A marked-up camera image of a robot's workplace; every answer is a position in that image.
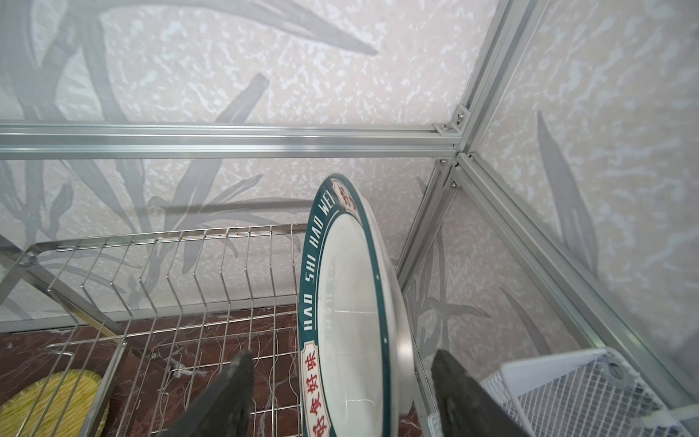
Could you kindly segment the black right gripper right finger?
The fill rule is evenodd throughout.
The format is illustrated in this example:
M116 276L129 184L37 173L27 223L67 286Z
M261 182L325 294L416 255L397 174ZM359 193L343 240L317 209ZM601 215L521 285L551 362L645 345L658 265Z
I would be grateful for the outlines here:
M528 436L449 351L437 351L431 378L444 436Z

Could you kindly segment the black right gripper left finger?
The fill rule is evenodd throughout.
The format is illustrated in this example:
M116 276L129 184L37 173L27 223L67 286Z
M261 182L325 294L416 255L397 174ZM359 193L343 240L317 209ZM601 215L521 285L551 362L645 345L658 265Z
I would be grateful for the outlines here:
M246 436L254 381L252 353L242 351L162 435Z

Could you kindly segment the dark green rimmed white plate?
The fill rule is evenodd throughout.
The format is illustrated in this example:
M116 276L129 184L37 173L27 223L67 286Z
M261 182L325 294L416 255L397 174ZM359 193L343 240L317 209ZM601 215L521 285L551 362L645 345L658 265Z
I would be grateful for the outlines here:
M371 206L339 173L309 213L297 321L303 435L397 435L413 405L411 328Z

